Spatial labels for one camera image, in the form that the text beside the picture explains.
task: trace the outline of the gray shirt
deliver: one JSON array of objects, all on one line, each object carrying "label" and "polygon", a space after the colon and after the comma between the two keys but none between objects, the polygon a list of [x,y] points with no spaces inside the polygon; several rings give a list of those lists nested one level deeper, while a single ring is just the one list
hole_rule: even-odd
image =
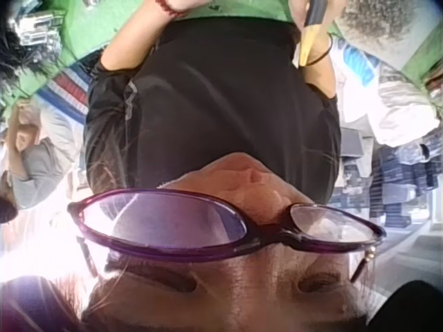
[{"label": "gray shirt", "polygon": [[25,149],[21,157],[28,178],[11,174],[10,180],[18,208],[25,210],[48,198],[63,179],[64,172],[58,166],[54,145],[48,138]]}]

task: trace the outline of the red bracelet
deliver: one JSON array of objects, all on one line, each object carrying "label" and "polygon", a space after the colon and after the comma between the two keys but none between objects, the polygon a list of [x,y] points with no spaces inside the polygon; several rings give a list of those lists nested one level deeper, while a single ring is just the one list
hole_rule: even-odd
[{"label": "red bracelet", "polygon": [[174,8],[172,8],[171,6],[169,6],[168,1],[167,0],[155,0],[155,2],[158,3],[158,5],[164,10],[166,11],[169,15],[171,15],[174,18],[181,18],[181,17],[185,17],[186,15],[189,14],[189,12],[186,10],[184,12],[179,12],[177,10],[175,10]]}]

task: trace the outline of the black bracelet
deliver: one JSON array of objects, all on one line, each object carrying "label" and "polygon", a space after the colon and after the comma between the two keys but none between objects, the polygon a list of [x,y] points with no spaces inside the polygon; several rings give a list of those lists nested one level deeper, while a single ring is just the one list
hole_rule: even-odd
[{"label": "black bracelet", "polygon": [[327,51],[325,52],[325,54],[323,54],[321,57],[319,57],[318,59],[315,59],[313,62],[310,62],[308,64],[306,64],[305,67],[308,66],[313,66],[314,64],[319,63],[321,60],[325,59],[327,57],[327,55],[331,52],[332,46],[334,45],[334,40],[332,39],[332,35],[328,34],[329,38],[331,38],[331,46],[327,49]]}]

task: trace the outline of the hair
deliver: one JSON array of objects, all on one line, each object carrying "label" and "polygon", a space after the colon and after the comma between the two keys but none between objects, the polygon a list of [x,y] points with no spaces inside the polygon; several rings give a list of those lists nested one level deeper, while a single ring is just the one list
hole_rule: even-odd
[{"label": "hair", "polygon": [[17,218],[19,211],[17,208],[7,199],[0,197],[0,225],[9,223]]}]

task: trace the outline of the bracelet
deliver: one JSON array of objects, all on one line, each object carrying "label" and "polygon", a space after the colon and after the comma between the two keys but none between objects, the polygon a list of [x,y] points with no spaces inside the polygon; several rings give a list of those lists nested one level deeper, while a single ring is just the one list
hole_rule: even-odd
[{"label": "bracelet", "polygon": [[327,55],[331,52],[332,46],[334,45],[334,40],[332,39],[332,35],[331,34],[328,34],[328,35],[329,35],[329,38],[331,38],[331,45],[329,46],[327,51],[321,57],[319,57],[318,59],[315,59],[314,61],[306,64],[305,67],[313,66],[314,64],[319,63],[321,60],[325,59],[327,57]]},{"label": "bracelet", "polygon": [[155,2],[161,7],[161,9],[166,11],[170,16],[174,18],[182,18],[189,14],[187,10],[184,12],[179,12],[175,10],[168,4],[167,0],[155,0]]}]

